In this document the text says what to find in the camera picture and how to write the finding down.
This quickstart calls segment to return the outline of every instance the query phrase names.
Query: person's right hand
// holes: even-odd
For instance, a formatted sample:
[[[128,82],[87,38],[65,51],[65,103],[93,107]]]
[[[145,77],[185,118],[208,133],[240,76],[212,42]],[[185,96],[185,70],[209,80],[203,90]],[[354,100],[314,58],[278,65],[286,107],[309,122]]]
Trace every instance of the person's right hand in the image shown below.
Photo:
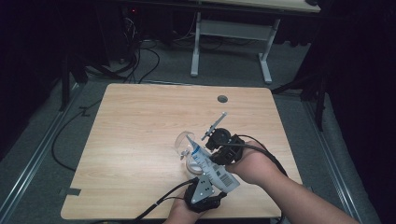
[[[247,142],[247,144],[262,148],[254,141]],[[264,154],[248,147],[244,148],[240,161],[226,165],[225,168],[228,172],[239,175],[245,182],[255,185],[271,179],[272,175],[282,175],[276,165]]]

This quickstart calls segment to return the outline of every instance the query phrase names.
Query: person's hand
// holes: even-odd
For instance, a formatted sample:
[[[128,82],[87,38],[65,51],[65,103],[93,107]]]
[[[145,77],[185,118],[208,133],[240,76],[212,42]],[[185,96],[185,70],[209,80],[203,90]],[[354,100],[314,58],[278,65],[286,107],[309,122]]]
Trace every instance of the person's hand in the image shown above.
[[[180,199],[174,200],[168,219],[166,219],[163,224],[193,224],[205,213],[191,211],[186,202],[182,199],[184,197],[184,192],[185,191],[177,196]]]
[[[262,148],[254,141],[247,144]],[[245,182],[255,185],[260,185],[262,181],[271,178],[271,175],[281,174],[276,165],[264,154],[248,147],[244,148],[240,161],[226,165],[225,168],[228,172],[239,175]]]

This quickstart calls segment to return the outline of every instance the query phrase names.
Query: electrical cord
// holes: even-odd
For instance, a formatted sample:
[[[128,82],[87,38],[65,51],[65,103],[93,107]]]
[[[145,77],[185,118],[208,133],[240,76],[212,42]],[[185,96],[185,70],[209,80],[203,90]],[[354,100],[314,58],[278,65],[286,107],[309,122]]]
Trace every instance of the electrical cord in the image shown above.
[[[189,34],[191,33],[192,28],[194,27],[196,17],[197,17],[197,13],[195,12],[195,13],[194,13],[194,17],[192,18],[192,22],[191,22],[191,26],[190,26],[189,31],[188,31],[185,35],[183,35],[181,38],[174,39],[174,40],[173,40],[174,42],[177,42],[178,40],[189,39],[189,38],[195,36],[195,35],[190,35],[190,36],[189,36]]]
[[[143,75],[143,76],[139,79],[139,81],[137,82],[138,84],[142,83],[143,79],[144,79],[145,77],[147,77],[152,71],[154,71],[154,70],[158,67],[158,65],[160,64],[160,55],[159,55],[157,52],[155,52],[155,51],[152,50],[152,49],[145,49],[145,50],[151,51],[152,53],[154,53],[154,54],[157,56],[157,63],[155,64],[155,66],[154,66],[151,70],[149,70],[145,75]]]
[[[66,128],[66,126],[67,126],[70,122],[72,122],[74,119],[76,119],[79,115],[81,115],[81,114],[83,114],[84,112],[86,112],[88,109],[90,109],[90,108],[92,108],[93,106],[99,104],[101,101],[102,101],[102,100],[98,100],[98,101],[96,101],[95,103],[93,103],[92,105],[88,106],[87,108],[84,108],[81,112],[77,113],[75,116],[73,116],[73,118],[71,118],[70,120],[68,120],[68,121],[64,124],[64,126],[62,126],[62,128],[59,130],[59,132],[56,133],[56,135],[55,135],[55,137],[54,137],[54,139],[53,139],[53,141],[52,141],[52,145],[51,145],[51,155],[52,155],[52,158],[56,161],[56,163],[58,163],[59,165],[61,165],[63,168],[65,168],[65,169],[67,169],[67,170],[69,170],[69,171],[72,171],[72,172],[75,172],[75,171],[76,171],[75,168],[72,168],[72,167],[70,167],[70,166],[68,166],[68,165],[65,165],[64,163],[62,163],[62,162],[56,157],[56,153],[55,153],[55,144],[56,144],[56,141],[58,140],[59,135],[62,133],[62,131],[64,130],[64,128]]]
[[[142,220],[143,217],[145,217],[146,215],[148,215],[152,210],[154,210],[154,208],[156,208],[158,205],[160,205],[161,203],[163,203],[163,201],[168,200],[168,199],[180,199],[180,200],[184,200],[183,198],[179,198],[179,197],[168,197],[171,193],[173,193],[175,190],[180,189],[181,187],[185,186],[185,185],[189,185],[193,182],[198,181],[198,177],[195,177],[193,179],[190,179],[188,181],[185,181],[179,185],[177,185],[176,187],[172,188],[171,190],[169,190],[165,195],[163,195],[156,203],[154,203],[152,206],[150,206],[146,211],[144,211],[142,214],[140,214],[138,217],[136,217],[134,220],[132,220],[131,222],[128,222],[129,224],[136,224],[138,223],[140,220]],[[91,224],[99,224],[99,223],[103,223],[106,222],[105,220],[101,220],[101,221],[95,221]]]
[[[127,42],[127,52],[131,52],[132,48],[133,48],[133,45],[134,45],[133,41],[134,41],[134,37],[135,37],[135,34],[136,34],[136,27],[134,26],[134,22],[131,19],[129,19],[129,18],[124,18],[124,19],[127,20],[130,23],[129,27],[127,28],[126,33],[124,33],[124,35],[126,37],[126,42]],[[130,29],[132,27],[133,27],[133,34],[132,34],[132,38],[130,40],[129,37],[128,37],[128,34],[129,34],[129,31],[130,31]],[[126,72],[126,71],[130,70],[131,68],[133,68],[135,63],[136,63],[136,57],[133,54],[132,57],[131,57],[131,61],[126,66],[124,66],[124,67],[122,67],[122,68],[120,68],[120,69],[118,69],[118,70],[116,70],[116,71],[114,71],[112,73],[114,73],[116,75],[119,75],[120,73]],[[96,71],[91,70],[89,67],[85,67],[85,71],[87,73],[89,73],[91,75],[95,75],[95,76],[103,76],[103,75],[108,75],[109,76],[109,74],[105,73],[104,70],[101,70],[101,71],[98,70],[99,72],[96,72]]]
[[[131,83],[131,81],[132,81],[132,78],[134,79],[134,83],[136,83],[136,78],[134,77],[134,71],[137,69],[137,67],[139,66],[139,64],[140,64],[140,50],[141,50],[141,48],[140,48],[140,46],[141,46],[141,43],[140,43],[140,45],[139,45],[139,48],[137,49],[137,62],[136,62],[136,64],[135,64],[135,66],[134,66],[134,69],[132,69],[132,71],[130,72],[130,74],[125,78],[125,80],[124,80],[124,83],[129,79],[129,83]]]
[[[245,43],[238,43],[236,41],[232,41],[232,39],[234,39],[234,38],[224,38],[223,41],[226,44],[237,45],[237,46],[246,46],[246,45],[254,44],[259,41],[259,40],[255,40],[255,39],[249,39],[249,40],[246,40]]]
[[[217,45],[217,46],[215,46],[214,48],[206,48],[206,47],[204,47],[201,43],[200,43],[200,48],[201,49],[206,49],[206,50],[215,50],[215,49],[219,49],[222,45],[223,45],[223,39],[224,39],[224,37],[222,37],[220,40],[219,40],[219,44]]]
[[[257,140],[256,138],[249,136],[249,135],[245,135],[245,134],[238,134],[239,137],[246,137],[246,138],[250,138],[251,140],[257,142],[258,144],[260,144],[260,146],[262,146],[264,148],[264,155],[266,155],[272,162],[274,162],[277,166],[277,168],[280,170],[280,172],[282,172],[283,175],[288,176],[288,174],[286,173],[285,169],[283,168],[282,164],[280,164],[280,162],[277,160],[277,158],[271,154],[271,152],[268,151],[267,147],[261,143],[259,140]]]

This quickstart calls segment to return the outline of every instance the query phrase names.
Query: metal stand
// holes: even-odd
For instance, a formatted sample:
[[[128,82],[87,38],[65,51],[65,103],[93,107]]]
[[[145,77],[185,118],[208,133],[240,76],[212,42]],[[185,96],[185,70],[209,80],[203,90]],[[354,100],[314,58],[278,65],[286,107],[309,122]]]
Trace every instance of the metal stand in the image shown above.
[[[199,69],[199,42],[201,35],[217,35],[243,39],[254,39],[266,41],[263,53],[259,54],[259,60],[262,67],[262,75],[266,84],[271,84],[271,74],[268,69],[267,57],[270,52],[271,46],[274,42],[277,27],[279,26],[280,19],[275,20],[272,26],[252,25],[237,22],[227,21],[212,21],[202,20],[201,13],[197,12],[197,21],[195,28],[195,46],[192,54],[191,63],[191,76],[198,76]]]

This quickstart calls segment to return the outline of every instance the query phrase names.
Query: desk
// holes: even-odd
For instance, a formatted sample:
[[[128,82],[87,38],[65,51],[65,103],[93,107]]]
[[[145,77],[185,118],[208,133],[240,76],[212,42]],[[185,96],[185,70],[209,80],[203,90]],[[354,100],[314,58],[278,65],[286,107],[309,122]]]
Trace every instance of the desk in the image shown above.
[[[227,103],[218,96],[225,95]],[[67,195],[65,219],[135,218],[166,192],[189,179],[185,162],[174,150],[178,135],[200,139],[221,112],[218,127],[263,142],[291,179],[301,183],[272,93],[265,88],[127,85],[107,87],[87,145]],[[257,186],[241,182],[204,218],[279,217],[272,199]],[[147,218],[166,218],[172,200]]]
[[[281,10],[320,12],[320,7],[310,6],[305,0],[201,0],[208,3],[222,3],[247,7],[267,7]]]

